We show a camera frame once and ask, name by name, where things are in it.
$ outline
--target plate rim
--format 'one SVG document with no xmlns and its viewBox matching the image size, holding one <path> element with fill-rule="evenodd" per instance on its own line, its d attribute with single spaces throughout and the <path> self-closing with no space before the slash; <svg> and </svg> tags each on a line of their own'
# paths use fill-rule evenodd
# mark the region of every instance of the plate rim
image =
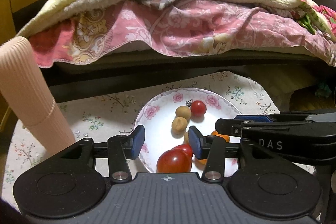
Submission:
<svg viewBox="0 0 336 224">
<path fill-rule="evenodd" d="M 139 119 L 142 118 L 142 116 L 144 115 L 144 109 L 145 109 L 145 107 L 146 107 L 147 105 L 149 105 L 149 104 L 151 104 L 152 102 L 154 102 L 154 101 L 156 101 L 156 100 L 162 98 L 163 96 L 169 95 L 169 94 L 171 94 L 171 93 L 173 93 L 173 92 L 176 92 L 176 91 L 178 91 L 178 90 L 201 91 L 201 92 L 204 92 L 204 93 L 211 93 L 211 94 L 217 95 L 219 98 L 223 99 L 223 100 L 226 101 L 229 105 L 231 105 L 231 107 L 233 107 L 234 109 L 236 109 L 236 111 L 238 112 L 237 115 L 241 115 L 241 114 L 242 114 L 242 113 L 240 112 L 240 110 L 239 110 L 233 103 L 231 103 L 229 100 L 227 100 L 227 99 L 224 98 L 223 96 L 221 96 L 221 95 L 219 95 L 219 94 L 217 94 L 217 93 L 215 93 L 215 92 L 213 92 L 213 91 L 205 90 L 205 89 L 199 89 L 199 88 L 178 88 L 178 89 L 166 90 L 166 91 L 164 91 L 164 92 L 162 92 L 162 93 L 160 93 L 160 94 L 158 94 L 158 95 L 152 97 L 147 103 L 145 103 L 145 105 L 142 107 L 142 109 L 140 109 L 140 111 L 139 111 L 139 113 L 138 113 L 138 115 L 137 115 L 137 117 L 136 117 L 136 119 L 135 119 L 133 130 L 139 125 L 139 124 L 138 124 L 138 121 L 139 121 Z M 146 168 L 146 170 L 147 170 L 148 172 L 150 172 L 150 173 L 153 173 L 153 171 L 150 170 L 150 167 L 147 166 L 147 164 L 146 164 L 146 163 L 144 162 L 144 160 L 143 160 L 144 158 L 143 158 L 143 156 L 142 156 L 142 150 L 140 151 L 140 153 L 139 153 L 139 157 L 138 157 L 138 158 L 139 158 L 140 162 L 142 163 L 142 165 Z"/>
</svg>

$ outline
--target pink blanket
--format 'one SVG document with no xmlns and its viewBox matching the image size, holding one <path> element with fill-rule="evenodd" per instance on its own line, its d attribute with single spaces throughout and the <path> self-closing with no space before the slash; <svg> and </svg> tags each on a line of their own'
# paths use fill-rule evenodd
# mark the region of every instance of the pink blanket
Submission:
<svg viewBox="0 0 336 224">
<path fill-rule="evenodd" d="M 310 34 L 293 19 L 213 0 L 177 0 L 171 5 L 122 1 L 82 12 L 30 37 L 40 67 L 55 61 L 89 64 L 132 42 L 143 41 L 168 56 L 220 54 L 234 48 L 303 46 L 335 65 L 334 44 Z"/>
</svg>

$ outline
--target tablecloth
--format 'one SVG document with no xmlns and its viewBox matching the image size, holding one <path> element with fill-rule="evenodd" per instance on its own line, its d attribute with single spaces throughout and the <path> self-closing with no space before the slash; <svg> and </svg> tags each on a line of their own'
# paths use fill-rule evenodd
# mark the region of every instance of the tablecloth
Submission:
<svg viewBox="0 0 336 224">
<path fill-rule="evenodd" d="M 279 112 L 271 98 L 257 82 L 229 71 L 58 105 L 76 140 L 90 137 L 95 142 L 105 142 L 117 134 L 130 134 L 138 112 L 152 97 L 181 87 L 211 90 L 232 102 L 242 114 L 262 115 Z M 19 120 L 8 152 L 2 198 L 17 208 L 12 193 L 16 178 L 46 158 L 48 154 L 44 147 Z M 137 172 L 146 171 L 139 160 L 128 160 L 128 164 L 133 176 Z M 97 159 L 96 170 L 108 177 L 107 159 Z"/>
</svg>

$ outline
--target white plate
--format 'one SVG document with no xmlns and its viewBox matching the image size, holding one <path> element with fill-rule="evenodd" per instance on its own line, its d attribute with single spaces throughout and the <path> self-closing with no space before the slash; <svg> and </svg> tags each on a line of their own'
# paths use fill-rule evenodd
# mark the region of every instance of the white plate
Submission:
<svg viewBox="0 0 336 224">
<path fill-rule="evenodd" d="M 139 159 L 145 168 L 151 172 L 156 171 L 156 162 L 161 154 L 173 147 L 183 144 L 183 134 L 175 135 L 171 132 L 171 123 L 175 118 L 175 110 L 185 105 L 188 100 L 201 100 L 207 106 L 204 119 L 195 121 L 191 118 L 189 126 L 196 126 L 207 136 L 215 130 L 215 122 L 219 118 L 233 119 L 241 114 L 228 100 L 208 90 L 196 88 L 183 88 L 163 92 L 152 98 L 139 112 L 134 128 L 142 124 L 145 127 L 146 138 Z M 239 143 L 240 138 L 230 137 L 230 142 Z M 202 175 L 204 165 L 193 157 L 191 172 Z M 231 176 L 238 170 L 237 160 L 226 159 L 225 176 Z"/>
</svg>

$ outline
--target black circular cover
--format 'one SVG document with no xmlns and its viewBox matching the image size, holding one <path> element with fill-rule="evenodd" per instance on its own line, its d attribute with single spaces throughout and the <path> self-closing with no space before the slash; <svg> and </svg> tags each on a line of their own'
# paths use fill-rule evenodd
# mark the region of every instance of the black circular cover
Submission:
<svg viewBox="0 0 336 224">
<path fill-rule="evenodd" d="M 93 207 L 105 193 L 104 178 L 87 165 L 74 170 L 60 168 L 50 174 L 26 172 L 13 192 L 24 214 L 41 218 L 67 218 Z"/>
<path fill-rule="evenodd" d="M 268 218 L 293 218 L 311 213 L 320 198 L 320 184 L 292 163 L 258 160 L 231 177 L 233 198 L 247 210 Z"/>
</svg>

